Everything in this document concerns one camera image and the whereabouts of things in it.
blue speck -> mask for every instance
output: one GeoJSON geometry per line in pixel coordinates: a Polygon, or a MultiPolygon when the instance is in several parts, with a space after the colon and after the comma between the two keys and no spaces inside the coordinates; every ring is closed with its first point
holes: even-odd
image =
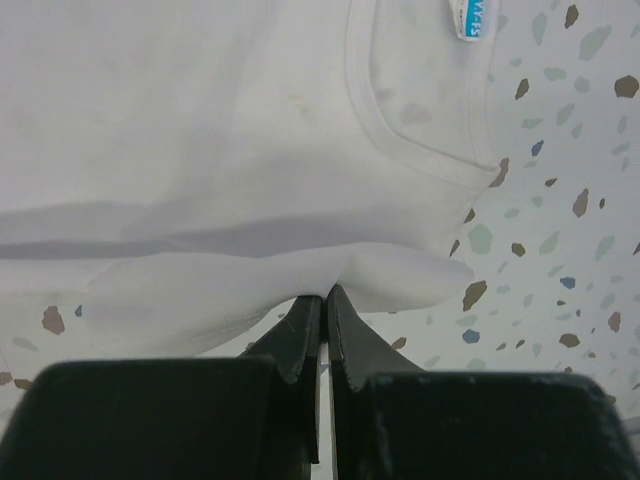
{"type": "Polygon", "coordinates": [[[560,283],[563,284],[565,287],[567,287],[569,290],[571,290],[576,286],[576,279],[573,277],[563,277],[560,279],[560,283]]]}
{"type": "Polygon", "coordinates": [[[480,333],[469,329],[462,334],[462,339],[466,343],[478,343],[480,341],[480,333]]]}
{"type": "Polygon", "coordinates": [[[540,153],[540,150],[542,150],[542,145],[544,145],[544,140],[540,140],[533,147],[531,147],[531,156],[537,157],[540,153]]]}

speckled background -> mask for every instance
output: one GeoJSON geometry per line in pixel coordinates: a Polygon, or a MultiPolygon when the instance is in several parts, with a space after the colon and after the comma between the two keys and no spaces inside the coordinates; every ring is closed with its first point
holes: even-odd
{"type": "MultiPolygon", "coordinates": [[[[502,172],[452,246],[476,280],[365,319],[425,368],[579,372],[640,416],[640,2],[503,3],[488,79],[502,172]]],[[[43,367],[96,356],[79,303],[0,299],[0,429],[43,367]]],[[[238,354],[287,309],[208,355],[238,354]]],[[[325,402],[325,459],[327,422],[325,402]]]]}

clothing label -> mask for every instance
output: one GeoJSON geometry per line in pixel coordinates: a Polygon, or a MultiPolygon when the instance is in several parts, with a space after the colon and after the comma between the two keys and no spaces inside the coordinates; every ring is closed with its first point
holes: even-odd
{"type": "Polygon", "coordinates": [[[487,0],[449,0],[458,38],[468,42],[480,40],[487,0]]]}

t-shirt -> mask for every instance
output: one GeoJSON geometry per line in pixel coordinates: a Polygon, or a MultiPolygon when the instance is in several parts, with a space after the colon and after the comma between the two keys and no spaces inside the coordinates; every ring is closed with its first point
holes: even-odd
{"type": "Polygon", "coordinates": [[[110,355],[195,355],[299,295],[445,301],[495,178],[495,8],[0,4],[0,294],[82,292],[110,355]]]}

white fabric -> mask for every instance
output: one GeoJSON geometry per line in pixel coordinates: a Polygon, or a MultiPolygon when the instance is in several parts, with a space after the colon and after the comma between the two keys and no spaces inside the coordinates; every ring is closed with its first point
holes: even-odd
{"type": "Polygon", "coordinates": [[[451,297],[496,175],[493,33],[431,13],[413,54],[460,91],[429,94],[444,126],[412,141],[374,94],[373,0],[2,2],[0,293],[84,292],[113,355],[197,354],[335,283],[363,311],[451,297]]]}

